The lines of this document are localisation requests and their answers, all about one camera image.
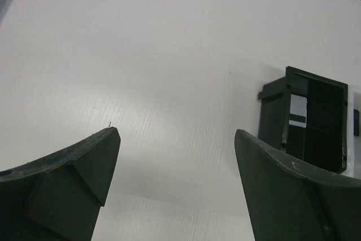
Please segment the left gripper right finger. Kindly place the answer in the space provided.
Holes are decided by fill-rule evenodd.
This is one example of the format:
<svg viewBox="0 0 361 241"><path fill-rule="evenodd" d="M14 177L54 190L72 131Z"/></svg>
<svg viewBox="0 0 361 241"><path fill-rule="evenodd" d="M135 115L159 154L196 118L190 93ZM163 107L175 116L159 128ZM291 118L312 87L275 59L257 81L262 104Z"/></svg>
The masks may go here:
<svg viewBox="0 0 361 241"><path fill-rule="evenodd" d="M235 154L255 240L360 240L360 180L279 151L245 130Z"/></svg>

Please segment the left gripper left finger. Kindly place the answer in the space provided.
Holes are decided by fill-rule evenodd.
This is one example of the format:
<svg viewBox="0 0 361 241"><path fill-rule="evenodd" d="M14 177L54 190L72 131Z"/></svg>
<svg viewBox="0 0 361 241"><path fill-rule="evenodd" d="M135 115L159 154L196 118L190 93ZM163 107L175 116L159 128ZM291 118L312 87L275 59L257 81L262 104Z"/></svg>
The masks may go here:
<svg viewBox="0 0 361 241"><path fill-rule="evenodd" d="M110 127L1 171L1 240L91 240L121 138Z"/></svg>

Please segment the black white three-bin tray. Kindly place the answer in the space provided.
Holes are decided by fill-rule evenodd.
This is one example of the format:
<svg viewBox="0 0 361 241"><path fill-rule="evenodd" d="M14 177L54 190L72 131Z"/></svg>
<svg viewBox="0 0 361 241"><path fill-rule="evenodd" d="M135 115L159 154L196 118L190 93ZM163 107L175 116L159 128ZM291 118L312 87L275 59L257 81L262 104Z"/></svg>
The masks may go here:
<svg viewBox="0 0 361 241"><path fill-rule="evenodd" d="M290 96L307 98L305 128L289 125ZM258 137L319 168L360 178L360 88L294 67L258 94Z"/></svg>

